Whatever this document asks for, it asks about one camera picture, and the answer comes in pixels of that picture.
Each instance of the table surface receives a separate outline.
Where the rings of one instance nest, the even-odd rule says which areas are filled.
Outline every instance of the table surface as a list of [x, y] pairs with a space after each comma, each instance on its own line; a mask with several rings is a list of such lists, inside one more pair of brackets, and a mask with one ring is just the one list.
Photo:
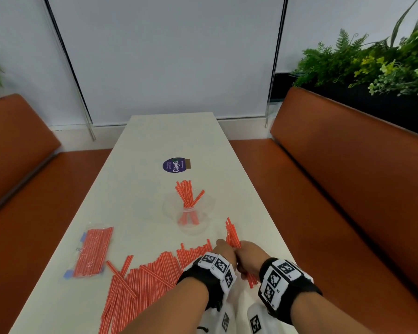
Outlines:
[[[163, 170], [174, 157], [189, 158], [191, 168]], [[192, 180], [215, 205], [209, 225], [198, 235], [184, 233], [165, 213], [175, 182]], [[174, 252], [183, 242], [196, 247], [226, 237], [230, 217], [240, 239], [260, 245], [270, 255], [292, 259], [266, 208], [211, 112], [133, 116], [91, 186], [37, 285], [11, 329], [11, 334], [97, 333], [112, 277], [104, 273], [82, 279], [63, 278], [74, 263], [75, 250], [89, 226], [114, 226], [107, 258], [120, 268], [133, 254], [131, 268]], [[252, 303], [256, 288], [239, 282]], [[249, 305], [240, 307], [245, 313]], [[239, 333], [249, 333], [237, 315]]]

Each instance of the wrist strap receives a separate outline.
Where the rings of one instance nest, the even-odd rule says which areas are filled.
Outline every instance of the wrist strap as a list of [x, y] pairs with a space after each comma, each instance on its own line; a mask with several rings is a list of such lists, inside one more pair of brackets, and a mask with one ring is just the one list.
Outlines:
[[300, 293], [322, 295], [313, 278], [288, 260], [269, 258], [263, 263], [259, 275], [262, 286], [258, 296], [273, 317], [290, 325], [291, 306]]
[[187, 277], [193, 277], [206, 285], [209, 292], [206, 309], [216, 308], [218, 311], [237, 279], [229, 261], [212, 252], [206, 252], [184, 268], [177, 284]]

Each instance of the brown leather bench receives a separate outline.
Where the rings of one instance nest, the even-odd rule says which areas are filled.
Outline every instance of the brown leather bench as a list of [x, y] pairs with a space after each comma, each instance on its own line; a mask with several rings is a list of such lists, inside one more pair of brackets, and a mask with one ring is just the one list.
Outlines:
[[111, 151], [55, 154], [59, 146], [20, 95], [0, 99], [0, 334], [11, 329]]
[[298, 265], [375, 333], [418, 334], [418, 136], [303, 89], [231, 141]]

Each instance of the purple circular sticker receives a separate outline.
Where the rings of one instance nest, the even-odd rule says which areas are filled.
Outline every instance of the purple circular sticker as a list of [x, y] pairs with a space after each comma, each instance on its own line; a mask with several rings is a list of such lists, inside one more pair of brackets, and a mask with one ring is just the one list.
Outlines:
[[181, 157], [168, 159], [164, 162], [163, 169], [167, 172], [186, 171], [186, 159]]

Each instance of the forearm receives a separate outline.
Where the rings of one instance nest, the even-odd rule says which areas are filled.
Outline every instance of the forearm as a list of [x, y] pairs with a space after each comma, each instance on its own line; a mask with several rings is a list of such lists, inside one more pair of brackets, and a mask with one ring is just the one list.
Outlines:
[[122, 333], [195, 333], [208, 300], [207, 287], [194, 278], [186, 278], [139, 314]]
[[315, 292], [301, 293], [294, 300], [291, 320], [299, 334], [372, 334]]

